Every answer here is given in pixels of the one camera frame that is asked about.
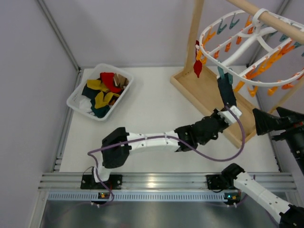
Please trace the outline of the dark navy sock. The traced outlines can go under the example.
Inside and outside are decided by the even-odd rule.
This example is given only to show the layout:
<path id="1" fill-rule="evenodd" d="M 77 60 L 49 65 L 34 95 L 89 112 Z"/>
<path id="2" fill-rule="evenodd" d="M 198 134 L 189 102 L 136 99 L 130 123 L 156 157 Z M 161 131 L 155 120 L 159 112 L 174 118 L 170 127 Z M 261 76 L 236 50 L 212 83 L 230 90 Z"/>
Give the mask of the dark navy sock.
<path id="1" fill-rule="evenodd" d="M 232 84 L 229 82 L 228 73 L 225 73 L 224 77 L 220 76 L 217 79 L 217 83 L 223 104 L 227 106 L 237 106 L 237 100 L 233 92 Z"/>

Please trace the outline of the red thin sock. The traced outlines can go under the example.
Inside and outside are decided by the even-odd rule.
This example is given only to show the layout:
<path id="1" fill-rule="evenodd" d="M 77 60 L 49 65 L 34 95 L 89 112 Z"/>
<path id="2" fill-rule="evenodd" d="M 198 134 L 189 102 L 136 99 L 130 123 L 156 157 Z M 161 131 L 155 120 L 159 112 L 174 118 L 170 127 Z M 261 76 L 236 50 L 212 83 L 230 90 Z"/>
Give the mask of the red thin sock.
<path id="1" fill-rule="evenodd" d="M 201 62 L 201 57 L 202 57 L 202 51 L 200 49 L 200 43 L 198 40 L 196 40 L 195 43 L 195 63 L 193 65 L 193 71 L 195 73 L 195 75 L 197 76 L 197 78 L 200 77 L 200 74 L 202 72 L 202 67 L 203 64 Z"/>

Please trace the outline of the mustard yellow sock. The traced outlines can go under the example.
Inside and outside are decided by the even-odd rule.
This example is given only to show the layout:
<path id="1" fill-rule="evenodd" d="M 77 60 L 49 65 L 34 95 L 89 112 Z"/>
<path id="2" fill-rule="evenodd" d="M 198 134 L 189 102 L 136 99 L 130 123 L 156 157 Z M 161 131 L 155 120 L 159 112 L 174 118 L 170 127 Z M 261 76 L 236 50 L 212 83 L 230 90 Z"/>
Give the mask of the mustard yellow sock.
<path id="1" fill-rule="evenodd" d="M 101 80 L 98 80 L 98 79 L 87 80 L 86 85 L 88 88 L 93 89 L 93 90 L 100 90 L 103 92 L 111 91 Z"/>
<path id="2" fill-rule="evenodd" d="M 94 107 L 96 109 L 104 107 L 106 105 L 108 105 L 109 101 L 111 100 L 112 96 L 118 96 L 120 97 L 119 94 L 113 93 L 113 92 L 100 92 L 97 94 L 97 96 L 95 97 L 95 105 Z"/>

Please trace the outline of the navy patterned sock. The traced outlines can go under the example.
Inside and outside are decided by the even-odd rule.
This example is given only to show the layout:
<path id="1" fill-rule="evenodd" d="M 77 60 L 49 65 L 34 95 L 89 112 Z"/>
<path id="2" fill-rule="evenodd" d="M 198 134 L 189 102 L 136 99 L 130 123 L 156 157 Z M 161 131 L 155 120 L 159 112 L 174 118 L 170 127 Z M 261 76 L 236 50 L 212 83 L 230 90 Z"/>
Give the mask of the navy patterned sock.
<path id="1" fill-rule="evenodd" d="M 91 100 L 94 99 L 98 93 L 99 93 L 99 90 L 93 90 L 93 89 L 87 87 L 87 85 L 84 86 L 84 89 L 82 91 L 82 95 Z"/>

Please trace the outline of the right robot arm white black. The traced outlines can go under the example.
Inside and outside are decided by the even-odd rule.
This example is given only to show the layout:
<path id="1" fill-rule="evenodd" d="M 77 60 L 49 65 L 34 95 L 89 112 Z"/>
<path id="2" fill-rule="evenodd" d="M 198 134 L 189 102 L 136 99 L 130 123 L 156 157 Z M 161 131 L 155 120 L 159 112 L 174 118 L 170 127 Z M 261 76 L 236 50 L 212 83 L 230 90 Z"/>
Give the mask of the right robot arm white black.
<path id="1" fill-rule="evenodd" d="M 283 107 L 277 107 L 278 115 L 253 109 L 257 135 L 275 132 L 273 141 L 285 141 L 301 170 L 304 169 L 304 115 Z M 232 163 L 222 172 L 226 186 L 242 191 L 261 206 L 280 228 L 302 228 L 304 208 L 279 197 L 255 180 L 241 166 Z"/>

